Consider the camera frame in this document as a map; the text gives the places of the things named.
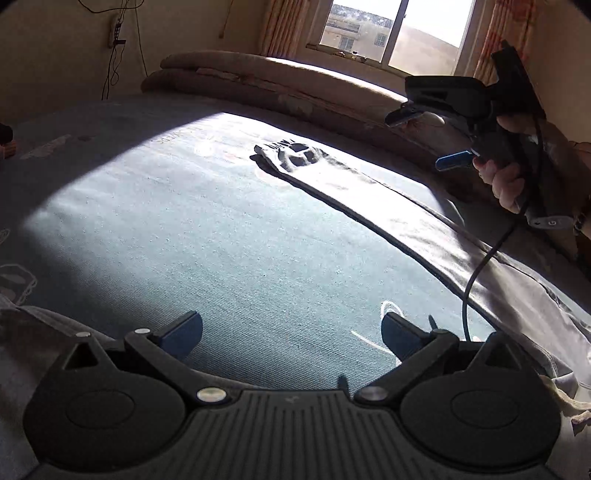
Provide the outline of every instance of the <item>curtain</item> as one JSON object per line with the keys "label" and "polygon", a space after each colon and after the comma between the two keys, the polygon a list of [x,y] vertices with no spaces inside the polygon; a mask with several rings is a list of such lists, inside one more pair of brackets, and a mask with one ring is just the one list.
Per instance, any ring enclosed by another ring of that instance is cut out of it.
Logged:
{"label": "curtain", "polygon": [[485,85],[496,81],[491,53],[501,49],[501,41],[508,41],[516,48],[521,60],[528,59],[538,18],[538,0],[495,0],[491,24],[478,58],[474,77]]}
{"label": "curtain", "polygon": [[269,0],[259,54],[292,60],[309,7],[310,0]]}

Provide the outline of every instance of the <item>screw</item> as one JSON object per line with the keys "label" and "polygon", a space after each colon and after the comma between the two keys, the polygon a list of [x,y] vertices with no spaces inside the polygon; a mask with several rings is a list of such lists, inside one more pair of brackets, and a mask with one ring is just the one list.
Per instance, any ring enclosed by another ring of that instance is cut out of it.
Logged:
{"label": "screw", "polygon": [[202,388],[197,392],[197,399],[205,403],[217,403],[226,398],[226,391],[218,387]]}
{"label": "screw", "polygon": [[388,398],[388,390],[382,387],[363,387],[357,395],[367,402],[379,402]]}

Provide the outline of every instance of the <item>electrical cable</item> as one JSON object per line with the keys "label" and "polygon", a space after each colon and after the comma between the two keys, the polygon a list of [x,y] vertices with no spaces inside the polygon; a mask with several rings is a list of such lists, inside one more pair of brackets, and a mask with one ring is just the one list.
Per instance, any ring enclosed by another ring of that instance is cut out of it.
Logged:
{"label": "electrical cable", "polygon": [[109,58],[109,66],[107,68],[107,77],[105,78],[105,82],[103,83],[103,89],[100,93],[101,100],[108,100],[109,99],[109,78],[111,76],[111,62],[113,61],[113,55],[117,49],[117,45],[113,45],[113,49],[111,50],[111,57]]}
{"label": "electrical cable", "polygon": [[[136,10],[139,7],[141,7],[144,4],[145,0],[142,0],[141,3],[139,5],[136,5],[134,7],[124,7],[124,10]],[[106,12],[115,12],[117,10],[121,10],[121,8],[108,8],[106,10],[92,10],[89,7],[87,7],[84,3],[82,3],[82,0],[78,0],[78,3],[80,5],[82,5],[84,8],[86,8],[91,14],[104,14]]]}
{"label": "electrical cable", "polygon": [[[136,5],[137,3],[138,3],[138,0],[134,0],[134,5]],[[144,50],[142,49],[142,37],[141,37],[141,34],[139,33],[139,18],[138,18],[138,8],[137,7],[135,7],[135,25],[136,25],[136,27],[138,27],[139,53],[140,53],[140,55],[142,55],[142,64],[144,65],[144,73],[147,77],[148,76],[148,69],[146,68],[146,61],[144,59]]]}
{"label": "electrical cable", "polygon": [[[540,122],[538,119],[533,116],[534,125],[535,125],[535,134],[538,138],[538,168],[537,172],[535,173],[534,185],[538,185],[540,181],[541,171],[542,171],[542,163],[544,161],[544,138],[542,137],[542,130],[540,128]],[[534,193],[535,187],[533,187],[528,195],[528,198],[521,206],[519,213],[517,214],[517,218],[513,222],[513,224],[507,229],[507,231],[498,239],[495,245],[488,251],[482,261],[478,264],[478,266],[474,269],[470,280],[466,284],[466,290],[464,291],[464,296],[462,298],[462,326],[464,328],[464,337],[467,342],[470,342],[470,330],[468,328],[468,299],[470,297],[470,291],[472,290],[472,286],[476,281],[478,275],[490,261],[490,259],[499,251],[499,249],[503,246],[506,240],[511,236],[511,234],[515,231],[517,226],[521,223],[522,218],[525,216],[525,211],[528,209],[530,205],[531,197]]]}
{"label": "electrical cable", "polygon": [[[125,43],[123,44],[123,48],[121,49],[121,53],[119,54],[119,63],[117,63],[117,65],[115,65],[115,62],[117,61],[117,51],[115,50],[115,58],[113,59],[113,74],[111,75],[111,79],[109,81],[109,83],[111,84],[112,87],[117,85],[117,83],[119,82],[119,72],[117,72],[117,69],[119,68],[119,65],[121,65],[121,62],[123,61],[123,52],[124,51],[125,51]],[[117,79],[115,80],[115,82],[113,82],[113,78],[115,78],[115,75],[117,75]]]}
{"label": "electrical cable", "polygon": [[[117,23],[120,26],[123,24],[123,21],[125,19],[125,11],[128,9],[131,9],[131,8],[127,7],[128,4],[129,4],[129,0],[121,0],[121,6],[119,8],[115,9],[115,10],[121,11],[119,18],[117,19]],[[119,45],[117,43],[118,40],[119,40],[118,35],[116,35],[116,37],[113,39],[113,48],[111,49],[111,56],[109,57],[109,65],[107,67],[107,76],[105,77],[105,82],[103,83],[103,89],[101,90],[101,93],[100,93],[101,100],[108,100],[109,94],[111,92],[111,86],[115,86],[119,82],[119,72],[117,72],[117,69],[119,68],[119,65],[121,65],[121,61],[123,60],[123,52],[125,50],[125,43],[123,43],[123,49],[121,50],[121,54],[119,55],[119,63],[117,65],[115,65],[115,62],[117,59],[117,45]]]}

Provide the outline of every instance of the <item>window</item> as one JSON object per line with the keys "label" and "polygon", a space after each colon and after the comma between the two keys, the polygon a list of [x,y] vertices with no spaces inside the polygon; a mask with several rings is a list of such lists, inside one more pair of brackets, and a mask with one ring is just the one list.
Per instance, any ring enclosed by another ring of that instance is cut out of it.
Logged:
{"label": "window", "polygon": [[[346,51],[355,42],[360,56],[374,60],[367,64],[384,70],[453,74],[462,47],[471,47],[468,38],[474,38],[478,27],[469,28],[475,4],[485,1],[320,0],[324,14],[317,18],[322,23],[313,27],[310,40],[313,45]],[[344,36],[343,30],[355,35]]]}
{"label": "window", "polygon": [[354,41],[355,41],[354,38],[345,37],[343,35],[340,39],[339,50],[351,51],[351,49],[353,49],[353,42]]}
{"label": "window", "polygon": [[378,47],[385,47],[386,46],[386,40],[388,39],[388,36],[383,34],[383,33],[378,33],[375,36],[375,41],[374,41],[374,45],[377,45]]}

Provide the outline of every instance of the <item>blue bedsheet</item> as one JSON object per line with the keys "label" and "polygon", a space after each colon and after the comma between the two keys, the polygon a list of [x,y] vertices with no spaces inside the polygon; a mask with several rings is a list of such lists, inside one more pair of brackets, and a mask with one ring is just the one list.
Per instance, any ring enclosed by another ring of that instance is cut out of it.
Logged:
{"label": "blue bedsheet", "polygon": [[[194,96],[137,96],[21,125],[0,165],[0,291],[115,338],[187,310],[205,331],[188,363],[282,388],[352,388],[397,359],[380,306],[461,335],[461,301],[417,261],[263,172],[254,145],[305,134],[375,150],[282,115]],[[448,216],[402,174],[355,160]],[[492,331],[472,314],[473,335]]]}

